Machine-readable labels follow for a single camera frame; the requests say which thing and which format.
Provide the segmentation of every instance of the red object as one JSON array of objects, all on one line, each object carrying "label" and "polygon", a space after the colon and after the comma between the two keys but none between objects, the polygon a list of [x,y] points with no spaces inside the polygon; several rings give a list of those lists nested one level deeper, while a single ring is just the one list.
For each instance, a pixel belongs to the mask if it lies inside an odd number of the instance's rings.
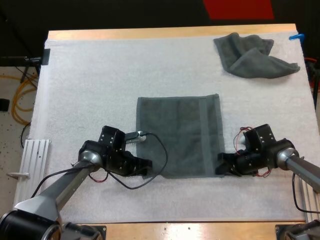
[{"label": "red object", "polygon": [[271,0],[203,0],[212,20],[273,20]]},{"label": "red object", "polygon": [[305,61],[314,62],[314,63],[316,63],[316,62],[317,62],[317,59],[312,58],[312,57],[305,57],[305,58],[304,58],[304,60],[305,60]]}]

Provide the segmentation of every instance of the cylindrical joint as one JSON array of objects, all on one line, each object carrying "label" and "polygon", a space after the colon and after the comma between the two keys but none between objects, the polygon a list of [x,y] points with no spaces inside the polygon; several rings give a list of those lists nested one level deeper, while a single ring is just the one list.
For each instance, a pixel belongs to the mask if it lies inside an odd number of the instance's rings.
[{"label": "cylindrical joint", "polygon": [[100,155],[94,151],[84,150],[79,156],[79,161],[88,161],[92,163],[96,167],[94,172],[103,167],[103,161]]},{"label": "cylindrical joint", "polygon": [[1,240],[60,240],[60,225],[23,211],[11,211],[0,222]]},{"label": "cylindrical joint", "polygon": [[282,170],[289,170],[287,166],[287,160],[292,157],[299,157],[299,153],[293,147],[288,147],[281,150],[276,156],[276,164]]}]

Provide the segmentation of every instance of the red wire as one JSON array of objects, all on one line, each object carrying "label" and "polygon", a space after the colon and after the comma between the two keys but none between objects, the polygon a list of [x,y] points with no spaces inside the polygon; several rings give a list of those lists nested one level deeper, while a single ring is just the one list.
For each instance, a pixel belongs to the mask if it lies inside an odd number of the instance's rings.
[{"label": "red wire", "polygon": [[305,60],[305,61],[314,62],[314,63],[318,62],[318,60],[317,60],[317,59],[312,58],[312,57],[305,57],[305,58],[304,58],[304,60]]},{"label": "red wire", "polygon": [[259,173],[256,174],[257,177],[263,177],[266,178],[270,175],[271,173],[271,168],[268,167],[268,171],[266,171],[264,174],[260,175]]},{"label": "red wire", "polygon": [[250,131],[252,129],[253,128],[251,126],[242,126],[242,127],[240,127],[240,131],[236,135],[236,140],[235,140],[235,152],[236,152],[236,154],[240,155],[240,153],[238,152],[239,135],[241,134],[242,131]]},{"label": "red wire", "polygon": [[109,176],[109,173],[107,172],[107,174],[106,174],[106,176],[105,176],[105,178],[104,179],[102,179],[102,180],[97,180],[97,179],[95,179],[95,178],[93,178],[92,176],[91,176],[91,173],[89,174],[89,178],[91,178],[93,181],[95,181],[96,183],[103,183],[104,181],[106,181],[107,180],[107,178],[108,178],[108,176]]}]

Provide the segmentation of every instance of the wooden table edge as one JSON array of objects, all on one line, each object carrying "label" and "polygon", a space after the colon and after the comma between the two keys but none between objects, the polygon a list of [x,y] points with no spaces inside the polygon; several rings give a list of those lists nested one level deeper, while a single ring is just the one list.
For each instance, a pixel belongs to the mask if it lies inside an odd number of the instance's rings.
[{"label": "wooden table edge", "polygon": [[130,29],[53,30],[49,31],[48,40],[148,39],[228,35],[234,32],[239,34],[261,34],[295,31],[297,31],[297,29],[294,23]]}]

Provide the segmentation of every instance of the floor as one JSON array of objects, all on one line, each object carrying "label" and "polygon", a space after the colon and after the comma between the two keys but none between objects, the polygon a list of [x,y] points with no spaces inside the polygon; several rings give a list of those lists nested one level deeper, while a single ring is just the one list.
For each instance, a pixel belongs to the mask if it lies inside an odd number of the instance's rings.
[{"label": "floor", "polygon": [[[30,68],[30,74],[35,74],[35,69]],[[15,67],[0,67],[0,76],[14,76],[20,78],[22,73]],[[12,98],[20,82],[13,79],[0,78],[0,99],[10,99],[8,112],[0,112],[0,216],[13,207],[16,192],[17,180],[7,176],[7,173],[19,172],[23,148],[20,143],[23,125],[15,122],[11,115]],[[36,98],[36,92],[26,94],[18,104],[23,108],[30,108]],[[316,116],[320,126],[320,101],[318,101]],[[20,114],[26,121],[30,121],[32,112]],[[24,139],[28,138],[29,129],[23,134]]]}]

